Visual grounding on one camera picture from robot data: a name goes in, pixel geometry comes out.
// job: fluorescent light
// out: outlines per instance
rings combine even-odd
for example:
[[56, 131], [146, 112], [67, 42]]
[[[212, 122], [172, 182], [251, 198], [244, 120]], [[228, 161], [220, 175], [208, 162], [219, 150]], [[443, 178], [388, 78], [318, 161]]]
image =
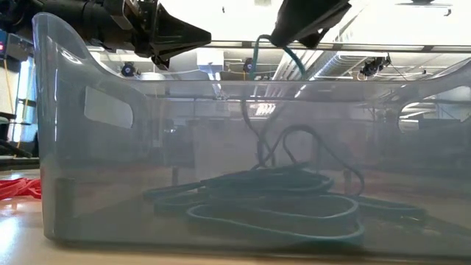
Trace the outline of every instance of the fluorescent light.
[[359, 56], [359, 57], [386, 57], [388, 56], [387, 52], [349, 52], [349, 51], [339, 51], [337, 52], [338, 56]]
[[267, 116], [275, 111], [277, 106], [273, 103], [260, 103], [258, 104], [258, 108], [255, 111], [256, 116]]
[[89, 52], [104, 52], [105, 48], [99, 46], [87, 46]]
[[294, 95], [294, 97], [297, 98], [298, 96], [300, 96], [301, 91], [303, 91], [305, 88], [306, 88], [306, 85], [303, 85], [303, 86], [298, 90], [298, 92], [296, 93], [296, 95]]
[[406, 105], [406, 106], [404, 107], [404, 109], [417, 106], [418, 104], [420, 104], [420, 103], [419, 103], [419, 102], [411, 103], [411, 104], [409, 104], [409, 105]]
[[353, 80], [353, 77], [328, 77], [328, 76], [317, 76], [317, 78], [323, 78], [323, 79], [339, 79], [339, 80]]
[[401, 120], [401, 121], [404, 121], [404, 122], [414, 122], [414, 123], [418, 123], [418, 122], [419, 122], [418, 120]]
[[401, 119], [407, 119], [407, 118], [410, 118], [412, 116], [417, 116], [419, 114], [423, 114], [423, 113], [426, 113], [427, 111], [420, 111], [418, 113], [412, 113], [412, 114], [408, 114], [408, 115], [404, 115], [404, 116], [400, 116], [399, 118]]

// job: wire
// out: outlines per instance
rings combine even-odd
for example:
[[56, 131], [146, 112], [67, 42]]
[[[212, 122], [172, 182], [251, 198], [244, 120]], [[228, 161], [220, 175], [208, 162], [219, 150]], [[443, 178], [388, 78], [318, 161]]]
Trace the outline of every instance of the wire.
[[[242, 99], [241, 100], [241, 112], [242, 112], [242, 118], [244, 118], [244, 121], [245, 121], [245, 124], [248, 126], [248, 128], [253, 131], [253, 133], [255, 134], [255, 136], [257, 136], [257, 139], [268, 149], [270, 150], [270, 145], [268, 144], [268, 142], [266, 141], [265, 138], [261, 138], [260, 137], [260, 134], [258, 133], [258, 131], [253, 127], [253, 124], [252, 122], [250, 121], [250, 117], [249, 117], [249, 114], [247, 112], [247, 102], [245, 99]], [[272, 166], [276, 166], [276, 158], [275, 156], [273, 155], [271, 157], [272, 159]]]
[[360, 195], [363, 192], [365, 182], [364, 182], [364, 176], [362, 175], [362, 173], [359, 172], [359, 170], [355, 169], [353, 166], [349, 165], [347, 162], [343, 161], [325, 143], [325, 141], [322, 139], [322, 137], [319, 135], [319, 133], [317, 133], [316, 130], [313, 127], [310, 127], [306, 124], [296, 124], [296, 125], [291, 125], [291, 126], [285, 128], [281, 132], [281, 134], [278, 136], [278, 139], [275, 141], [275, 144], [273, 145], [273, 147], [271, 149], [269, 149], [269, 154], [266, 157], [263, 158], [263, 149], [260, 149], [261, 153], [259, 154], [259, 158], [262, 158], [262, 160], [259, 160], [259, 163], [257, 165], [255, 165], [254, 167], [252, 167], [252, 170], [260, 168], [263, 164], [265, 164], [265, 162], [267, 162], [268, 159], [270, 159], [273, 155], [275, 155], [275, 150], [276, 150], [278, 144], [280, 143], [280, 141], [282, 141], [282, 140], [283, 140], [283, 149], [288, 154], [291, 161], [293, 163], [297, 164], [298, 162], [296, 161], [293, 154], [289, 151], [288, 147], [286, 146], [286, 138], [288, 137], [288, 135], [290, 135], [292, 133], [295, 133], [295, 132], [304, 132], [304, 133], [308, 133], [308, 134], [312, 135], [314, 137], [314, 139], [316, 139], [318, 145], [322, 145], [322, 147], [324, 147], [324, 149], [329, 153], [329, 155], [331, 155], [335, 160], [337, 160], [337, 162], [339, 162], [344, 168], [349, 169], [351, 172], [353, 172], [358, 177], [358, 179], [360, 180], [360, 190], [355, 195]]
[[[270, 40], [270, 38], [271, 38], [270, 35], [260, 35], [255, 42], [255, 47], [253, 49], [252, 68], [250, 69], [250, 73], [249, 73], [251, 80], [254, 80], [255, 72], [257, 71], [258, 50], [260, 48], [260, 40], [261, 39]], [[300, 69], [302, 79], [305, 79], [306, 70], [301, 60], [298, 58], [298, 56], [288, 47], [283, 47], [283, 51], [285, 51], [286, 54], [288, 54], [289, 57], [291, 57], [291, 59], [296, 63], [297, 67]]]
[[[226, 73], [231, 73], [231, 74], [244, 74], [244, 72], [237, 72], [237, 71], [223, 71]], [[271, 74], [275, 73], [276, 71], [262, 71], [262, 72], [255, 72], [256, 74]]]
[[[228, 66], [231, 65], [244, 65], [245, 63], [229, 63]], [[278, 66], [279, 63], [257, 63], [259, 66]]]
[[156, 72], [157, 74], [163, 74], [163, 75], [170, 75], [170, 74], [190, 74], [190, 73], [194, 73], [196, 71], [201, 71], [199, 69], [194, 69], [194, 70], [188, 70], [188, 71], [178, 71], [178, 72]]
[[394, 70], [396, 70], [396, 72], [405, 80], [405, 81], [408, 81], [406, 77], [404, 77], [403, 73], [401, 73], [399, 70], [397, 70], [396, 66], [394, 66], [392, 64], [392, 61], [391, 61], [391, 56], [389, 56], [389, 53], [388, 53], [388, 57], [389, 57], [389, 64], [392, 66], [392, 68], [394, 68]]
[[[431, 73], [423, 73], [423, 72], [418, 72], [418, 73], [407, 73], [403, 74], [404, 77], [414, 77], [417, 75], [432, 75]], [[397, 74], [376, 74], [376, 77], [390, 77], [390, 78], [396, 78], [396, 77], [402, 77], [398, 76]]]
[[283, 112], [283, 110], [286, 108], [286, 104], [281, 105], [280, 107], [275, 108], [275, 111], [271, 114], [270, 117], [268, 117], [268, 120], [265, 122], [265, 124], [262, 127], [262, 130], [260, 131], [260, 138], [259, 141], [257, 142], [257, 158], [258, 158], [258, 163], [259, 166], [266, 167], [266, 160], [263, 159], [263, 148], [262, 148], [262, 143], [261, 139], [265, 139], [266, 134], [269, 131], [269, 128], [271, 125], [278, 119], [278, 116]]

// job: transparent tub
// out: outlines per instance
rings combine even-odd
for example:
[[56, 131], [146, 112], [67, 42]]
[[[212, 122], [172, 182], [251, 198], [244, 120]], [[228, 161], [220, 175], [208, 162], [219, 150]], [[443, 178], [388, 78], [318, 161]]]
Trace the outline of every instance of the transparent tub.
[[138, 81], [33, 22], [48, 238], [469, 258], [469, 61], [416, 82]]

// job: black cable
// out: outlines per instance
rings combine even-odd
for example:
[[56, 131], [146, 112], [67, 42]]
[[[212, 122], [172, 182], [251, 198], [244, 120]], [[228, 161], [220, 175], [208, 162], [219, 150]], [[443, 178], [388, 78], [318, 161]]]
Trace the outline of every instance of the black cable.
[[[344, 168], [349, 169], [351, 172], [353, 172], [358, 179], [360, 180], [360, 190], [356, 193], [356, 195], [360, 195], [365, 186], [364, 182], [364, 176], [362, 175], [359, 170], [355, 169], [353, 166], [349, 165], [347, 162], [343, 161], [322, 139], [322, 137], [316, 132], [316, 130], [313, 127], [310, 127], [305, 124], [297, 124], [297, 125], [291, 125], [287, 128], [284, 129], [284, 131], [281, 132], [281, 134], [278, 136], [278, 139], [275, 141], [275, 144], [273, 147], [270, 149], [269, 154], [266, 157], [263, 157], [263, 148], [261, 149], [261, 153], [259, 154], [262, 157], [262, 161], [259, 162], [259, 164], [255, 165], [252, 169], [257, 169], [261, 167], [265, 162], [267, 162], [268, 159], [273, 156], [278, 144], [280, 141], [283, 140], [286, 141], [286, 138], [288, 137], [289, 134], [294, 133], [294, 132], [305, 132], [310, 135], [312, 135], [318, 142], [319, 145], [322, 145], [324, 149], [329, 153], [335, 160], [337, 160]], [[286, 153], [288, 153], [288, 156], [290, 158], [293, 158], [294, 163], [296, 163], [296, 159], [294, 158], [293, 154], [289, 151], [288, 147], [286, 144], [283, 145], [283, 148]]]
[[[266, 141], [266, 139], [263, 137], [260, 136], [260, 134], [258, 133], [258, 131], [253, 127], [253, 124], [252, 122], [250, 121], [250, 118], [249, 118], [249, 114], [247, 112], [247, 102], [245, 99], [242, 99], [241, 100], [241, 111], [242, 111], [242, 117], [244, 118], [244, 121], [245, 121], [245, 124], [248, 126], [249, 129], [251, 129], [251, 131], [253, 131], [253, 133], [257, 136], [257, 139], [259, 142], [261, 142], [266, 148], [268, 151], [270, 151], [270, 145], [268, 144], [268, 142]], [[275, 158], [275, 155], [273, 155], [271, 157], [272, 159], [272, 166], [276, 166], [276, 158]]]
[[392, 61], [391, 61], [391, 56], [389, 56], [389, 53], [388, 53], [388, 57], [389, 57], [389, 64], [392, 66], [392, 68], [394, 68], [394, 70], [396, 70], [396, 72], [405, 80], [405, 81], [408, 81], [406, 77], [404, 77], [403, 73], [401, 73], [397, 68], [396, 66], [394, 66], [392, 64]]
[[[266, 142], [266, 134], [268, 133], [270, 127], [273, 125], [273, 123], [278, 119], [278, 116], [283, 112], [283, 110], [286, 108], [286, 104], [281, 105], [280, 107], [275, 108], [275, 111], [271, 114], [270, 117], [266, 120], [265, 124], [262, 127], [262, 130], [259, 133], [258, 136], [258, 142], [257, 142], [257, 159], [258, 159], [258, 165], [259, 167], [266, 167], [266, 160], [263, 159], [263, 142]], [[275, 155], [271, 151], [270, 148], [268, 148], [269, 153], [272, 153], [272, 155]]]
[[[286, 133], [283, 136], [283, 150], [285, 150], [286, 154], [289, 156], [289, 159], [291, 160], [292, 163], [296, 164], [298, 163], [296, 158], [294, 157], [293, 153], [289, 150], [288, 146], [286, 145], [286, 139], [290, 133]], [[322, 145], [317, 144], [317, 154], [316, 154], [316, 173], [319, 173], [319, 167], [320, 167], [320, 160], [321, 160], [321, 151], [322, 151]]]

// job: table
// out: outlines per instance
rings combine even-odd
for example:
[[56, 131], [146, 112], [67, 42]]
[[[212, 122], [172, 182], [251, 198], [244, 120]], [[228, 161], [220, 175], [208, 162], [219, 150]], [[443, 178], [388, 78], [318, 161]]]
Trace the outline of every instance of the table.
[[[38, 178], [38, 170], [0, 172], [0, 179]], [[241, 258], [203, 255], [169, 255], [149, 252], [84, 250], [61, 247], [43, 236], [40, 200], [16, 197], [0, 201], [0, 265], [67, 264], [165, 264], [165, 265], [264, 265], [335, 264], [287, 258]], [[384, 261], [354, 261], [341, 264], [385, 264]]]

